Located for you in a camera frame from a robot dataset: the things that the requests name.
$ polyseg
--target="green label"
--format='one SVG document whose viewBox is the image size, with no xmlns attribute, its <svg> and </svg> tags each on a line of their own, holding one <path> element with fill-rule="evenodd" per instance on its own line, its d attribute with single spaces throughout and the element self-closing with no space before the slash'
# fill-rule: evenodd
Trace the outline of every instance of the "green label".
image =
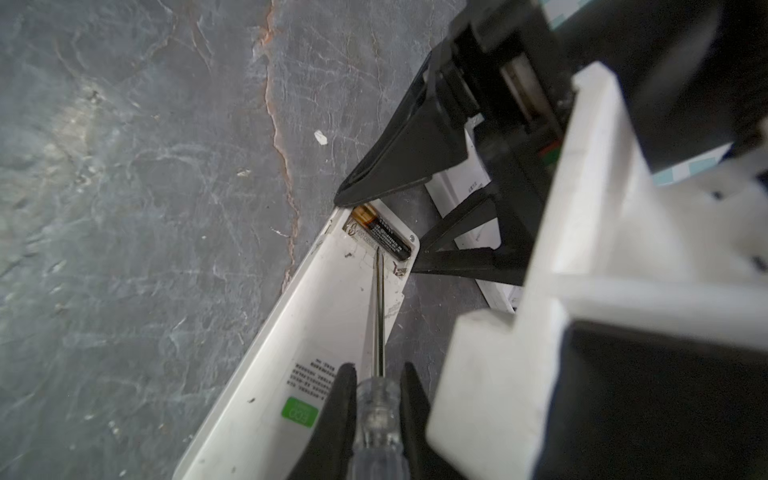
<svg viewBox="0 0 768 480">
<path fill-rule="evenodd" d="M 311 427 L 315 423 L 317 412 L 318 410 L 309 403 L 290 397 L 283 407 L 283 418 L 305 427 Z"/>
</svg>

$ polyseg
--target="transparent screwdriver handle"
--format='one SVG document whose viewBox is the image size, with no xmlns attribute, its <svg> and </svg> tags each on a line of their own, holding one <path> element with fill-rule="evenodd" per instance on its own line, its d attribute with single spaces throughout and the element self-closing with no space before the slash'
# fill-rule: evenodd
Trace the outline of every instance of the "transparent screwdriver handle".
<svg viewBox="0 0 768 480">
<path fill-rule="evenodd" d="M 357 386 L 357 427 L 348 480 L 409 480 L 400 436 L 400 388 L 386 377 Z"/>
</svg>

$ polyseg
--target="screwdriver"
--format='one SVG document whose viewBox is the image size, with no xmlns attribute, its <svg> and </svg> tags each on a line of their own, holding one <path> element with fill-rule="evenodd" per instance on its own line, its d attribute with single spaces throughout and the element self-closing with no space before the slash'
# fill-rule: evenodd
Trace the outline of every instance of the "screwdriver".
<svg viewBox="0 0 768 480">
<path fill-rule="evenodd" d="M 384 376 L 384 255 L 379 248 L 373 272 L 376 314 L 372 318 L 372 375 L 357 386 L 357 425 L 347 479 L 409 480 L 400 435 L 400 388 Z"/>
</svg>

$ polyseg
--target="screwdriver shaft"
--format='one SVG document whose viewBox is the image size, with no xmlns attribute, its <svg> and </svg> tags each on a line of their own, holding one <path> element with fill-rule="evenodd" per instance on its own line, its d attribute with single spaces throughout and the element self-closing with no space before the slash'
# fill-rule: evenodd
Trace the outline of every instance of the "screwdriver shaft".
<svg viewBox="0 0 768 480">
<path fill-rule="evenodd" d="M 376 249 L 376 316 L 373 326 L 373 376 L 384 376 L 384 255 Z"/>
</svg>

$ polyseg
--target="aa battery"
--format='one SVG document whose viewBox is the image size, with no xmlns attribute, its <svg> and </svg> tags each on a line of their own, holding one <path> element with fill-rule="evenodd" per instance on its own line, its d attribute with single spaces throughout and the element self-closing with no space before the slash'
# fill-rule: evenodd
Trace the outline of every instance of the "aa battery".
<svg viewBox="0 0 768 480">
<path fill-rule="evenodd" d="M 352 210 L 352 218 L 360 224 L 361 227 L 368 230 L 376 242 L 383 249 L 390 252 L 393 257 L 399 261 L 407 260 L 411 257 L 411 247 L 405 240 L 400 238 L 395 230 L 390 227 L 379 212 L 374 210 L 368 204 L 359 205 Z"/>
</svg>

